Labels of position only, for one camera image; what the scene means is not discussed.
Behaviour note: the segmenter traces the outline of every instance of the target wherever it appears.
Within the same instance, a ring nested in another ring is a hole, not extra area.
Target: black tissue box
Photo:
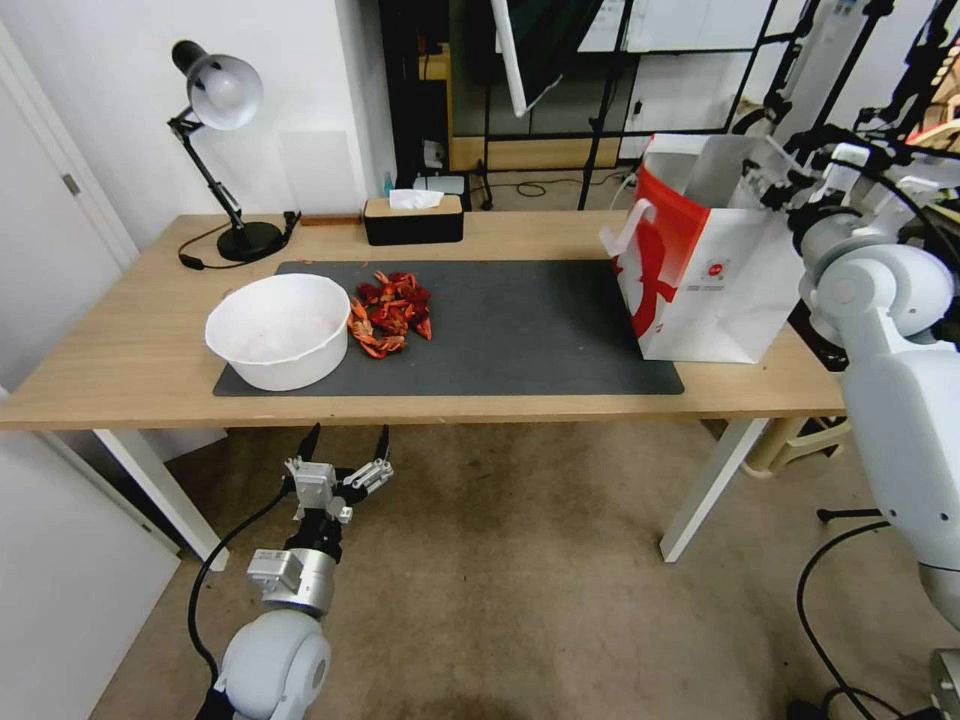
[[[463,240],[463,206],[456,195],[444,195],[437,207],[394,210],[387,198],[370,198],[363,224],[371,245],[414,245]]]

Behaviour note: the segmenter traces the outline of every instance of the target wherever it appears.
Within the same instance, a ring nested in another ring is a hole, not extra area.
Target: door hinge
[[[77,185],[77,181],[73,179],[73,175],[67,173],[66,175],[61,175],[60,179],[63,180],[63,184],[67,186],[67,190],[70,191],[70,194],[76,197],[80,194],[80,186]]]

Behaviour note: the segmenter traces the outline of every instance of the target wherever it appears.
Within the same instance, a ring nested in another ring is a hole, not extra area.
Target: floor
[[[590,191],[587,193],[586,210],[607,210],[617,195],[628,167],[599,168],[591,178]],[[489,175],[493,193],[494,210],[576,210],[580,199],[580,182],[583,172],[580,170],[543,170],[539,172],[492,172]],[[543,183],[539,187],[517,183]],[[474,210],[480,211],[483,191],[479,178],[470,178],[473,194],[471,200]],[[628,209],[633,201],[633,193],[624,189],[616,197],[616,209]]]
[[[588,207],[607,207],[617,184],[592,188]],[[575,182],[544,187],[535,200],[495,188],[496,209],[576,206]],[[275,493],[301,434],[231,431],[171,469],[223,533]],[[318,458],[357,465],[375,439],[327,428]],[[794,592],[814,550],[850,527],[820,526],[816,508],[871,505],[852,450],[774,480],[739,475],[666,566],[658,538],[714,446],[699,423],[396,427],[393,439],[396,479],[345,533],[332,670],[309,718],[780,718],[831,686]],[[241,535],[209,576],[199,625],[218,658],[261,611],[243,574],[252,551],[282,547],[293,510],[288,499]],[[193,717],[207,678],[185,628],[197,566],[185,557],[94,720]],[[928,655],[956,643],[889,530],[831,553],[808,610],[848,680],[901,710],[926,704]]]

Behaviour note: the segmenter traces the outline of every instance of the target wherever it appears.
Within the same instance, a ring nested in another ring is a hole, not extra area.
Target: red printed design
[[[660,182],[646,168],[637,173],[636,196],[653,204],[656,218],[652,223],[640,222],[634,241],[614,259],[614,272],[627,272],[628,285],[633,282],[642,288],[636,303],[636,293],[624,287],[634,332],[641,337],[656,319],[658,297],[673,302],[710,211]]]

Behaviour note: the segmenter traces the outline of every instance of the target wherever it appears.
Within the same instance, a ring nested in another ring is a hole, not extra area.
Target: lamp base
[[[217,250],[227,260],[253,262],[272,255],[283,247],[283,233],[270,223],[244,223],[242,229],[231,227],[217,238]]]

